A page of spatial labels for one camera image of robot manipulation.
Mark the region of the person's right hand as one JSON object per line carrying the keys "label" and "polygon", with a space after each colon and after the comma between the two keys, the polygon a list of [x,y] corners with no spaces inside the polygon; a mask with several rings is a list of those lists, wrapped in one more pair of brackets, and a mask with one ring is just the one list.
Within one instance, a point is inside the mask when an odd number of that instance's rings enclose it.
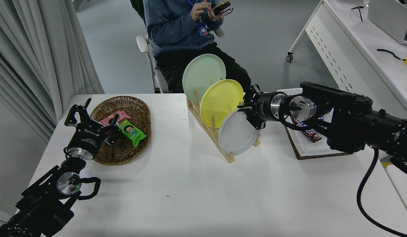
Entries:
{"label": "person's right hand", "polygon": [[198,17],[205,12],[205,10],[210,10],[212,8],[212,3],[203,0],[200,3],[195,3],[191,9],[190,15],[193,21],[197,21]]}

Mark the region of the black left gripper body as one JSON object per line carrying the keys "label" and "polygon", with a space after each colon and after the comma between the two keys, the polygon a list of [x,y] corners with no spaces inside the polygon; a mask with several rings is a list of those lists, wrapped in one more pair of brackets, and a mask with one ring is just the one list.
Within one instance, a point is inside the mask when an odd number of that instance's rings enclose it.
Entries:
{"label": "black left gripper body", "polygon": [[98,153],[106,138],[102,124],[91,120],[77,124],[75,134],[69,142],[69,149],[80,148],[89,153]]}

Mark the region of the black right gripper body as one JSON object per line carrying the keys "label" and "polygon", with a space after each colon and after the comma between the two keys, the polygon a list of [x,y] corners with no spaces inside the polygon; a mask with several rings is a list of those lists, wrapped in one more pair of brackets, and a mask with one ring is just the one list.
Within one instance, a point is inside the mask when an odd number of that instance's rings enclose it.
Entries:
{"label": "black right gripper body", "polygon": [[273,97],[274,92],[261,92],[255,95],[257,115],[264,121],[276,120],[271,110]]}

